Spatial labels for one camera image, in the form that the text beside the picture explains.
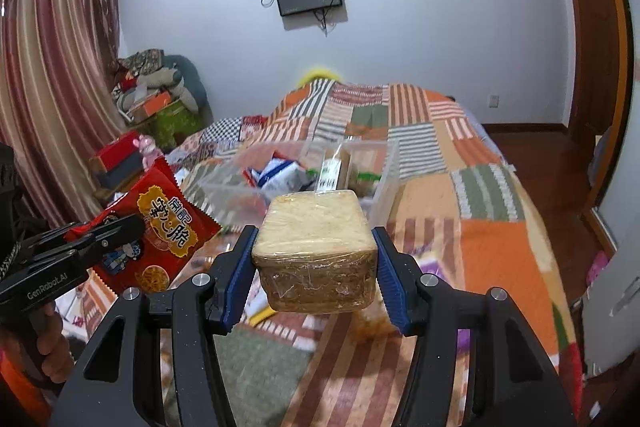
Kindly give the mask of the person's left hand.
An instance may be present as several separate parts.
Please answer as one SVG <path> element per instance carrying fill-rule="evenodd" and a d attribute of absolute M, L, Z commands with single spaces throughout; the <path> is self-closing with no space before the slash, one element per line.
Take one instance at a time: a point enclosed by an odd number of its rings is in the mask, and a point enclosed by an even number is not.
<path fill-rule="evenodd" d="M 63 384 L 75 365 L 70 343 L 63 335 L 62 317 L 55 311 L 54 304 L 48 303 L 42 311 L 44 329 L 37 340 L 38 351 L 44 356 L 41 369 L 52 383 Z"/>

